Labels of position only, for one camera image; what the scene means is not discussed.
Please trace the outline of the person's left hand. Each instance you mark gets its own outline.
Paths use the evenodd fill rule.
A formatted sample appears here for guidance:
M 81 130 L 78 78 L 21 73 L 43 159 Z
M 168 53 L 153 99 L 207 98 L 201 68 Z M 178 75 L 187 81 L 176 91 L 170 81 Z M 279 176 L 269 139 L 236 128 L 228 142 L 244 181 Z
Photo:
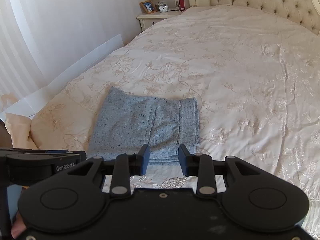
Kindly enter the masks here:
M 16 239 L 18 236 L 20 236 L 25 231 L 25 229 L 26 226 L 22 220 L 20 213 L 18 212 L 11 228 L 11 235 L 13 239 Z

